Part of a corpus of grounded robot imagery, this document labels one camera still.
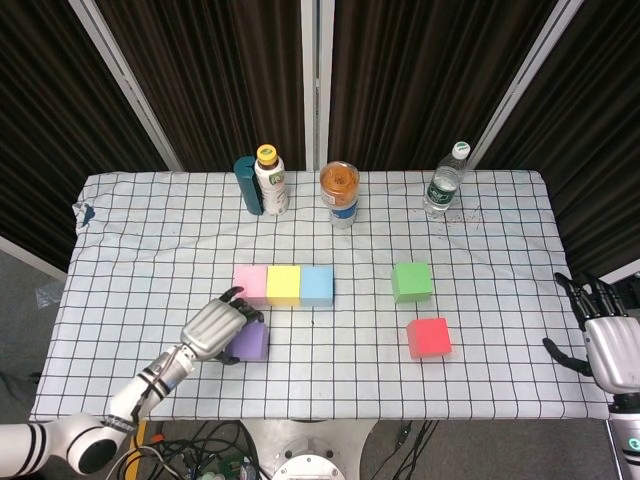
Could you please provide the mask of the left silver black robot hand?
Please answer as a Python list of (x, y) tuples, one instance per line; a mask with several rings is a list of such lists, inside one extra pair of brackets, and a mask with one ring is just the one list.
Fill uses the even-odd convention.
[(251, 322), (264, 322), (261, 311), (238, 297), (243, 287), (234, 286), (211, 300), (181, 331), (180, 341), (199, 361), (215, 359), (223, 365), (235, 365), (240, 359), (229, 355), (226, 347)]

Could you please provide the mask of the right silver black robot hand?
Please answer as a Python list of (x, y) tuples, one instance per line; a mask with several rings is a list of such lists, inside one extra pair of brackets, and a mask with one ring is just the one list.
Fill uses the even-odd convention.
[(631, 395), (639, 392), (639, 320), (630, 316), (615, 288), (589, 274), (590, 286), (556, 272), (576, 317), (587, 358), (570, 357), (549, 338), (542, 343), (553, 360), (578, 374), (591, 377), (605, 392)]

